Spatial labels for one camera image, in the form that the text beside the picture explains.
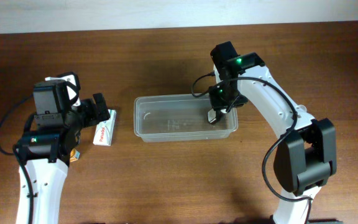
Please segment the dark bottle white cap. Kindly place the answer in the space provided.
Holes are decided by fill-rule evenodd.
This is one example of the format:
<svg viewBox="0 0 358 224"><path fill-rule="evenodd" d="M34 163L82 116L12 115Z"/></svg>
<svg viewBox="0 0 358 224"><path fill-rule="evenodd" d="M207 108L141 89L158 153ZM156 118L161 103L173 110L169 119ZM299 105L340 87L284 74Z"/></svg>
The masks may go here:
<svg viewBox="0 0 358 224"><path fill-rule="evenodd" d="M222 110L214 110L211 108L207 113L207 119L209 124L216 124L224 116Z"/></svg>

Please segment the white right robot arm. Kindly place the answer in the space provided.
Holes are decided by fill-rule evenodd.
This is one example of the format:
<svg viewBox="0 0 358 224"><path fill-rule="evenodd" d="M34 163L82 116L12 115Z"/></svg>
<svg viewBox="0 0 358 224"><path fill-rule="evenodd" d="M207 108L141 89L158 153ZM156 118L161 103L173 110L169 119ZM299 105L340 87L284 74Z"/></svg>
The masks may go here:
<svg viewBox="0 0 358 224"><path fill-rule="evenodd" d="M215 86L208 90L208 121L217 123L251 102L277 137L262 160L262 177L280 199L273 223L308 223L316 194L337 171L336 130L327 119L317 120L295 103L256 54L239 55L231 42L210 53Z"/></svg>

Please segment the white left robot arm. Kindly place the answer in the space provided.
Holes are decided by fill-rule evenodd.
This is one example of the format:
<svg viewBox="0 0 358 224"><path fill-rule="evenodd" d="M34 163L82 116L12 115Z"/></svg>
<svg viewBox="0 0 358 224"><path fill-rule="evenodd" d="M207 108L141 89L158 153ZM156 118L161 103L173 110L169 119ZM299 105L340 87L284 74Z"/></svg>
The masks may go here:
<svg viewBox="0 0 358 224"><path fill-rule="evenodd" d="M65 80L35 84L33 97L36 111L12 147L21 185L16 222L58 223L70 153L80 143L81 130L111 115L101 93L75 105L79 89Z"/></svg>

